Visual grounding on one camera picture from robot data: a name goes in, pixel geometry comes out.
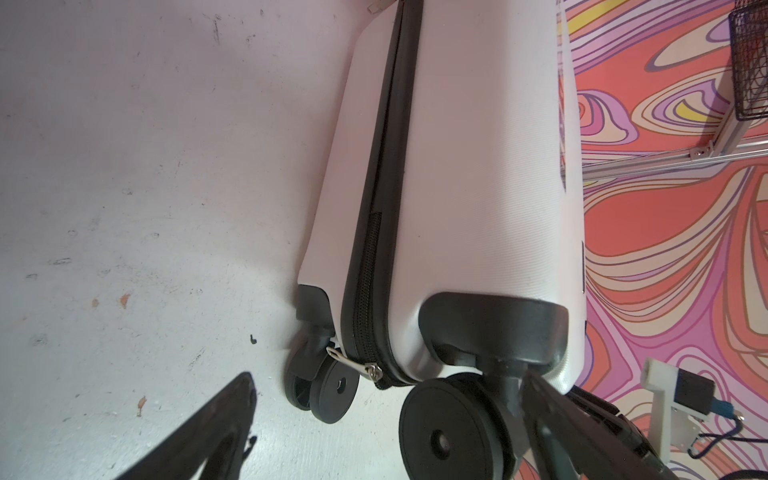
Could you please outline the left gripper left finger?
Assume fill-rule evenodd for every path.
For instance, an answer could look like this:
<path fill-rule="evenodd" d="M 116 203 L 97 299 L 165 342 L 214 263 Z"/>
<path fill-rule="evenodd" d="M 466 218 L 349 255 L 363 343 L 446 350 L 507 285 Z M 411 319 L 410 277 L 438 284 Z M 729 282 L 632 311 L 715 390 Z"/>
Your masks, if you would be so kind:
<path fill-rule="evenodd" d="M 237 479 L 253 442 L 257 405 L 252 375 L 242 372 L 123 472 L 122 479 Z"/>

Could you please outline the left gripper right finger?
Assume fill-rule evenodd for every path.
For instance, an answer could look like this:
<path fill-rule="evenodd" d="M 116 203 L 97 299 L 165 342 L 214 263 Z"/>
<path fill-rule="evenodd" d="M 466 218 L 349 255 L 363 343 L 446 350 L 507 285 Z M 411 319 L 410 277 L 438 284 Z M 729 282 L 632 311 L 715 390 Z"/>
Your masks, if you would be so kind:
<path fill-rule="evenodd" d="M 580 388 L 565 395 L 525 373 L 521 405 L 542 479 L 674 479 L 619 409 Z"/>

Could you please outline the black white suitcase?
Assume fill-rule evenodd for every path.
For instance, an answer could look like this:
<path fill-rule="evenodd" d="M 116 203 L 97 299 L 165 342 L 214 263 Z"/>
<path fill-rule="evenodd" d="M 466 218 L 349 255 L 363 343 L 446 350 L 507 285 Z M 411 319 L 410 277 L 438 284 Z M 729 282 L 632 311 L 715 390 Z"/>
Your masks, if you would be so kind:
<path fill-rule="evenodd" d="M 356 39 L 285 393 L 333 424 L 407 390 L 412 479 L 510 479 L 532 373 L 584 363 L 580 121 L 561 1 L 395 1 Z"/>

